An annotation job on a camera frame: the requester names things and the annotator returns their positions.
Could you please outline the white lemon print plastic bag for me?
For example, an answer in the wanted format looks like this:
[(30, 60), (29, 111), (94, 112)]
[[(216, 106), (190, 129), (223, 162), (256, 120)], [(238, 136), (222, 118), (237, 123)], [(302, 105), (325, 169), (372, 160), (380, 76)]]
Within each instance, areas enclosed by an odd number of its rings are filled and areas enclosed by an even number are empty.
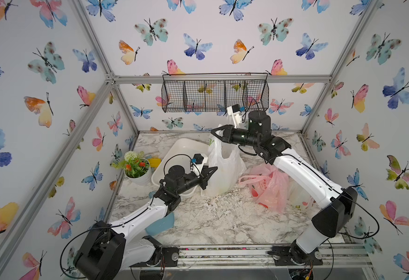
[(217, 197), (230, 191), (246, 172), (246, 164), (237, 145), (224, 143), (213, 134), (209, 138), (209, 167), (218, 167), (208, 181), (208, 186), (201, 191), (201, 196)]

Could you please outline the pink apple print plastic bag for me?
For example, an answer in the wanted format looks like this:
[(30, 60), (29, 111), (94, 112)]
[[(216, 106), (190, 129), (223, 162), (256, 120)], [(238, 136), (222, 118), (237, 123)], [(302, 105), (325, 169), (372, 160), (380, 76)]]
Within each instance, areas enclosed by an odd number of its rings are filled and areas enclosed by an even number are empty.
[(253, 201), (270, 211), (282, 214), (287, 205), (289, 176), (270, 164), (260, 164), (241, 176), (238, 184), (247, 186)]

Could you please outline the white cartoon print plastic bag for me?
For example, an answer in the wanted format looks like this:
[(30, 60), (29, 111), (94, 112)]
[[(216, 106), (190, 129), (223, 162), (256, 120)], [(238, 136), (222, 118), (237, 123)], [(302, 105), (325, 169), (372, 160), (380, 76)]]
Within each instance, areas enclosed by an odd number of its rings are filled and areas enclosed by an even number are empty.
[(289, 183), (288, 201), (292, 207), (300, 211), (312, 209), (316, 204), (313, 197), (295, 181)]

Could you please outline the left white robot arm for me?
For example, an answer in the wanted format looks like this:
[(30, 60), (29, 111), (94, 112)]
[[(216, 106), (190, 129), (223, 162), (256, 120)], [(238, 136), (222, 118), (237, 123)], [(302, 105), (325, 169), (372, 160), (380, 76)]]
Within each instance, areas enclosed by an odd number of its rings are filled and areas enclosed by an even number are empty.
[(201, 172), (186, 174), (182, 166), (171, 167), (145, 206), (111, 224), (100, 220), (86, 232), (74, 258), (75, 268), (88, 280), (112, 280), (122, 267), (160, 265), (162, 245), (142, 232), (172, 213), (181, 203), (182, 193), (196, 186), (205, 189), (216, 171), (216, 167), (204, 165)]

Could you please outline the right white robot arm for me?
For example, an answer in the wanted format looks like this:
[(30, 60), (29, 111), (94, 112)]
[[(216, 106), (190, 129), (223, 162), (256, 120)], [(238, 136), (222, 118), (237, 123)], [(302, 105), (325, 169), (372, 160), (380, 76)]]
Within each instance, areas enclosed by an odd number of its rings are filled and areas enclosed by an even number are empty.
[(248, 114), (248, 128), (227, 124), (211, 134), (227, 144), (252, 147), (255, 154), (297, 182), (320, 206), (311, 225), (290, 245), (291, 253), (302, 263), (324, 241), (335, 237), (353, 216), (357, 192), (329, 180), (302, 159), (283, 138), (274, 136), (271, 119), (263, 110)]

